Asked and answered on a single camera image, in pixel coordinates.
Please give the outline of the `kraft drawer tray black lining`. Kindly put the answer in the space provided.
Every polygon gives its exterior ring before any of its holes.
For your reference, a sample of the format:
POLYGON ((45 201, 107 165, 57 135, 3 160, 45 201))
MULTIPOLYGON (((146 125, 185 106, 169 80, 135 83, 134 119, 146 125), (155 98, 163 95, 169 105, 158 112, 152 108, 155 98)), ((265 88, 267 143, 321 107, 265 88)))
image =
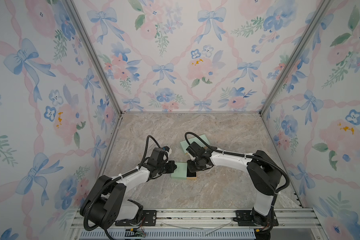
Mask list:
POLYGON ((196 180, 197 179, 197 173, 196 172, 190 172, 187 170, 187 180, 196 180))

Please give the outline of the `small green jewelry box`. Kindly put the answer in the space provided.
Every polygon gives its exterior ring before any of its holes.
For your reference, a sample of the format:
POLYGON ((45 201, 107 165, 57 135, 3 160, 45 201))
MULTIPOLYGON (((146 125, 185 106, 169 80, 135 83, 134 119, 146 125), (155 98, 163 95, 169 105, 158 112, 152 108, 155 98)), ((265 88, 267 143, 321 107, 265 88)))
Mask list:
POLYGON ((171 173, 171 178, 174 180, 186 180, 188 165, 187 163, 176 163, 177 168, 171 173))

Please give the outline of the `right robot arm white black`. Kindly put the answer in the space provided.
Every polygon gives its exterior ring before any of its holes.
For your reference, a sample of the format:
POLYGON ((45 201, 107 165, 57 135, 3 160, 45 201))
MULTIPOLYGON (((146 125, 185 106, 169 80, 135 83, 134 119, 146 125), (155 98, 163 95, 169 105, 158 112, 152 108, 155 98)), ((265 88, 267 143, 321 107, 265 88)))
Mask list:
POLYGON ((274 206, 279 192, 290 185, 290 178, 264 151, 240 154, 211 146, 201 147, 193 142, 187 152, 191 156, 187 165, 192 173, 223 166, 249 174, 257 190, 256 201, 249 216, 236 217, 236 222, 262 227, 261 232, 270 231, 276 225, 274 206))

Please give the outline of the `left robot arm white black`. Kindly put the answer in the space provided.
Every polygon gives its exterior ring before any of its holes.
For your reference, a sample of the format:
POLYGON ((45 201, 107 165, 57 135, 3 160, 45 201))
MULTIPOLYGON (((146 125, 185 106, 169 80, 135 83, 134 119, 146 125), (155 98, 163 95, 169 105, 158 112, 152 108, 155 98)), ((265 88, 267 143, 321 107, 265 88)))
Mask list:
POLYGON ((165 146, 154 148, 149 157, 133 170, 116 177, 100 176, 80 208, 86 231, 107 230, 115 222, 136 226, 143 221, 143 205, 126 200, 125 193, 163 174, 172 174, 177 168, 169 160, 172 150, 165 146))

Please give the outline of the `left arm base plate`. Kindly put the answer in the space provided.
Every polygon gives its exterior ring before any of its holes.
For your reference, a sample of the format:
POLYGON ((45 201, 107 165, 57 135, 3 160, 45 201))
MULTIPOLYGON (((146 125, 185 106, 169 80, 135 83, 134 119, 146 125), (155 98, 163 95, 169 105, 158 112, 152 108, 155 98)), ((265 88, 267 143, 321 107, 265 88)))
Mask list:
POLYGON ((118 227, 154 227, 157 221, 156 210, 142 210, 132 220, 120 220, 115 222, 118 227))

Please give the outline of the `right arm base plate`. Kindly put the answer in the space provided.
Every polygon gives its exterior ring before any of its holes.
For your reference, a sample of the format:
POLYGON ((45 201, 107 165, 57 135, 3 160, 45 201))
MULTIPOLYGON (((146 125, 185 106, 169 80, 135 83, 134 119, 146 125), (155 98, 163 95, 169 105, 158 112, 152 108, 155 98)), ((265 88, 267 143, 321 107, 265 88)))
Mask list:
POLYGON ((236 210, 235 214, 233 221, 238 223, 239 226, 265 228, 279 225, 274 210, 270 210, 267 216, 263 216, 254 210, 236 210))

